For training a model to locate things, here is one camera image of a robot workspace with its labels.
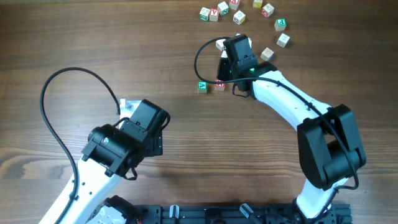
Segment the green V wooden block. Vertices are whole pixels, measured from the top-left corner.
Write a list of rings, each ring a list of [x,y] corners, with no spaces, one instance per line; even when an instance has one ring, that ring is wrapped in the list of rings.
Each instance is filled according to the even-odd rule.
[[[206,93],[208,91],[207,82],[198,82],[197,91],[199,93]]]

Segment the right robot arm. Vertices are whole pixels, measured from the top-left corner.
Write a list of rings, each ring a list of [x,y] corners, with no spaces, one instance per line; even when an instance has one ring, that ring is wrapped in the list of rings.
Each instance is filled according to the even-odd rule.
[[[243,98],[270,106],[296,130],[306,181],[294,202],[295,221],[315,223],[332,216],[334,197],[340,190],[358,188],[358,169],[366,164],[353,112],[346,105],[317,101],[273,64],[259,63],[244,34],[219,38],[216,45],[222,52],[217,80],[232,83]]]

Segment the red M wooden block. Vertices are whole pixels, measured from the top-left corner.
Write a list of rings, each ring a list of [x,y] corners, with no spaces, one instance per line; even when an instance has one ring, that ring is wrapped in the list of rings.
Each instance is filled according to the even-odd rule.
[[[215,80],[215,90],[216,91],[224,91],[225,89],[225,84],[221,80]]]

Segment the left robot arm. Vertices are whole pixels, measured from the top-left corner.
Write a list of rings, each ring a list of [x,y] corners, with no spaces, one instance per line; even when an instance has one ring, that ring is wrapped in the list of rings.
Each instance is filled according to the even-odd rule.
[[[115,124],[96,127],[88,136],[74,174],[41,223],[137,223],[136,208],[115,195],[108,197],[145,157],[163,153],[162,131],[170,122],[166,110],[148,100],[134,102]]]

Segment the carrot picture wooden block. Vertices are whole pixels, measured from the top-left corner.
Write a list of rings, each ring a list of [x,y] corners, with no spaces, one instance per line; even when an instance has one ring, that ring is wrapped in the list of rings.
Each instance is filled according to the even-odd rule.
[[[224,41],[225,40],[226,39],[219,39],[219,40],[216,41],[216,48],[218,50],[220,50],[221,52],[224,51]]]

